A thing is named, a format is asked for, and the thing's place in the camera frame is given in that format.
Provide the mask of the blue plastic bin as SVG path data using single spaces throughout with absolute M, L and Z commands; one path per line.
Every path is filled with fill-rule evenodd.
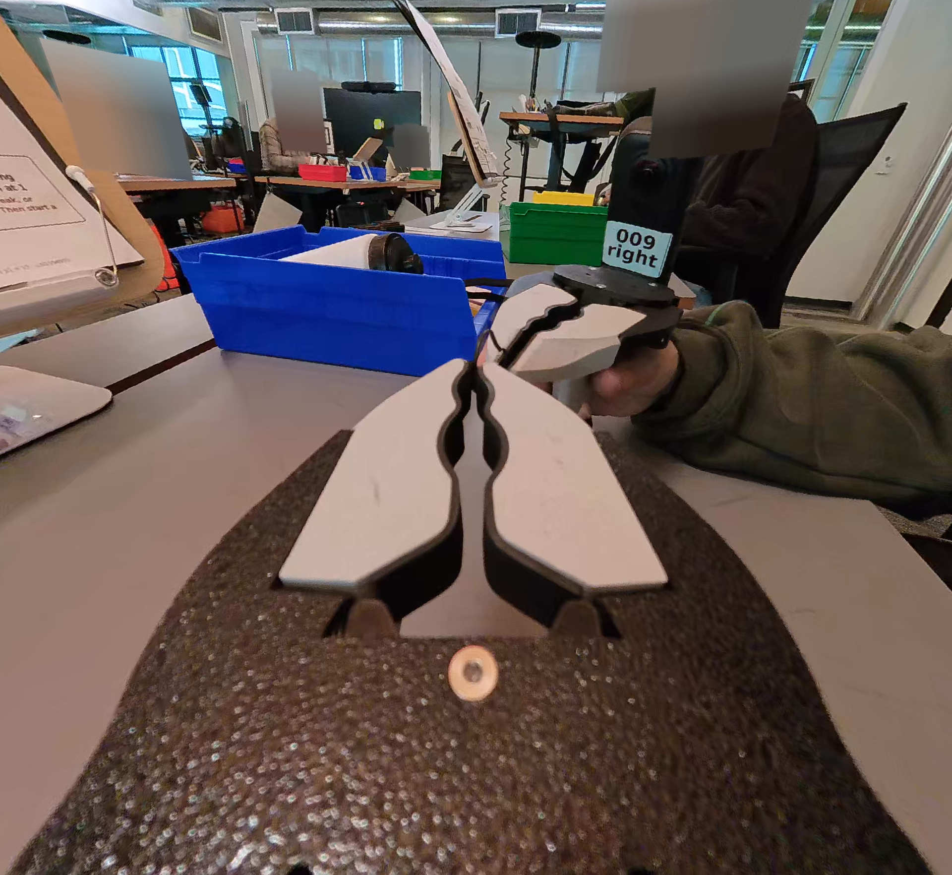
M 502 293 L 506 259 L 488 237 L 407 233 L 424 274 L 282 262 L 359 236 L 364 228 L 303 226 L 173 250 L 222 350 L 423 376 L 472 360 L 491 325 L 476 325 L 468 287 Z

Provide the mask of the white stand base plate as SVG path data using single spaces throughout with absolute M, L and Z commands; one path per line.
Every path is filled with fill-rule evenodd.
M 482 211 L 482 201 L 488 197 L 487 189 L 473 186 L 456 204 L 445 211 L 440 219 L 427 225 L 430 230 L 457 230 L 468 232 L 485 232 L 489 223 L 485 220 Z
M 1 455 L 100 412 L 113 401 L 101 386 L 1 367 Z

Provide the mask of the person's right hand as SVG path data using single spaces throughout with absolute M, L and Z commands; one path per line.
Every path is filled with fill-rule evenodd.
M 660 400 L 677 380 L 681 359 L 677 346 L 638 347 L 610 368 L 589 376 L 579 416 L 631 418 Z

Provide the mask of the white bottle black cap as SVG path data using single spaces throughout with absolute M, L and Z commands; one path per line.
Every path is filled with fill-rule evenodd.
M 303 262 L 368 271 L 424 274 L 421 257 L 399 233 L 366 233 L 337 243 L 292 254 L 282 262 Z

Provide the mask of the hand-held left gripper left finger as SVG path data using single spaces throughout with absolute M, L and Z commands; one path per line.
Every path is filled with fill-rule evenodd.
M 454 466 L 472 374 L 470 362 L 450 360 L 363 417 L 279 571 L 283 587 L 375 599 L 401 620 L 456 580 L 463 521 Z

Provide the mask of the wooden desk black legs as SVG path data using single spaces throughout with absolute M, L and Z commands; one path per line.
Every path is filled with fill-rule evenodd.
M 188 244 L 192 234 L 184 232 L 181 224 L 194 226 L 215 202 L 224 202 L 232 210 L 232 226 L 226 231 L 242 228 L 237 217 L 237 185 L 232 178 L 195 174 L 189 179 L 170 179 L 119 174 L 117 180 L 169 250 Z

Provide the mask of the person's right forearm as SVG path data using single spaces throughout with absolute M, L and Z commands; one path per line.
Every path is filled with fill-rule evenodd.
M 763 328 L 734 301 L 687 313 L 673 385 L 633 418 L 687 464 L 913 520 L 950 513 L 951 339 Z

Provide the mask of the wooden standing desk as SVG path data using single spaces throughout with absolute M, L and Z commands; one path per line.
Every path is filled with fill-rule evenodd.
M 521 147 L 519 202 L 526 199 L 530 163 L 530 142 L 550 146 L 545 190 L 566 191 L 586 188 L 601 173 L 617 142 L 625 121 L 621 117 L 592 114 L 559 114 L 556 109 L 532 112 L 501 112 L 499 119 L 508 128 L 507 143 Z M 571 144 L 586 147 L 574 172 L 565 168 L 565 150 Z

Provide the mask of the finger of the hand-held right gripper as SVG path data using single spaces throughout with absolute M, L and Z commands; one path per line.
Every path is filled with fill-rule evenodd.
M 642 310 L 584 307 L 577 317 L 532 333 L 507 368 L 529 383 L 548 383 L 554 399 L 581 413 L 589 406 L 589 378 L 613 365 L 625 338 L 647 318 Z
M 484 361 L 514 364 L 539 333 L 581 312 L 578 299 L 558 286 L 540 284 L 507 297 L 486 332 Z

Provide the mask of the orange traffic cone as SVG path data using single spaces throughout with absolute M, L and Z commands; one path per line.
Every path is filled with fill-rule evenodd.
M 173 257 L 171 256 L 171 253 L 168 250 L 158 227 L 150 219 L 147 219 L 147 223 L 158 239 L 160 251 L 163 255 L 163 276 L 160 283 L 154 288 L 154 292 L 156 294 L 164 294 L 175 290 L 180 290 L 181 287 L 179 275 L 176 271 L 176 265 L 173 261 Z

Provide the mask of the black wall monitor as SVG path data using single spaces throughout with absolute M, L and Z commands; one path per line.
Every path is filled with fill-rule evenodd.
M 337 154 L 356 155 L 368 139 L 382 145 L 375 158 L 385 158 L 394 143 L 395 128 L 419 125 L 422 120 L 422 96 L 418 91 L 350 91 L 342 87 L 324 87 L 324 117 L 330 123 Z

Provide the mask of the green plastic bin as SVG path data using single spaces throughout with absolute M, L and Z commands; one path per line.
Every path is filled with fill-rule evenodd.
M 598 266 L 606 223 L 603 206 L 513 202 L 500 211 L 500 242 L 512 263 Z

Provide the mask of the black office chair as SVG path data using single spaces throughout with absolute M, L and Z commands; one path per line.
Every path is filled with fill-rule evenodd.
M 761 325 L 779 327 L 789 282 L 834 212 L 873 164 L 908 104 L 824 123 L 803 200 L 787 233 L 770 255 L 737 268 L 734 299 L 749 304 Z

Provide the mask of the instruction board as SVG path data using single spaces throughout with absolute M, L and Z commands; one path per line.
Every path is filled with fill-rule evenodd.
M 58 95 L 1 25 L 1 334 L 150 296 L 159 238 L 116 177 L 83 167 Z
M 464 153 L 475 182 L 481 188 L 493 188 L 502 181 L 498 159 L 487 140 L 481 116 L 469 91 L 446 53 L 435 29 L 410 0 L 392 0 L 423 47 L 439 68 L 447 85 L 447 101 L 452 109 Z

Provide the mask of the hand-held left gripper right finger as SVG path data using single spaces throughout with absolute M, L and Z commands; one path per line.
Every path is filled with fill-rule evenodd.
M 592 429 L 507 369 L 477 371 L 486 581 L 552 627 L 564 606 L 664 588 L 668 576 Z

